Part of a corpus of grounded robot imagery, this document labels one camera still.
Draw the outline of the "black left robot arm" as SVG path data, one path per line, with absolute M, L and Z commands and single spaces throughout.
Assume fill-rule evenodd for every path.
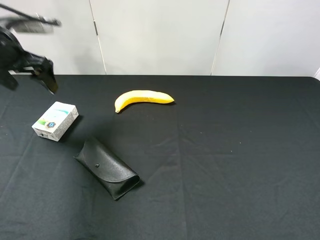
M 18 39 L 8 29 L 0 28 L 1 85 L 14 91 L 19 84 L 10 71 L 30 73 L 32 79 L 54 95 L 58 90 L 58 84 L 53 66 L 50 59 L 24 50 Z

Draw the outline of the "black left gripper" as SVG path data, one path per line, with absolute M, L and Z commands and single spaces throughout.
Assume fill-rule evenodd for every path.
M 22 48 L 1 45 L 0 46 L 0 84 L 9 90 L 16 90 L 17 80 L 8 71 L 18 71 L 26 73 L 32 68 L 32 78 L 41 84 L 51 94 L 58 91 L 53 62 L 44 56 L 36 55 L 25 51 Z

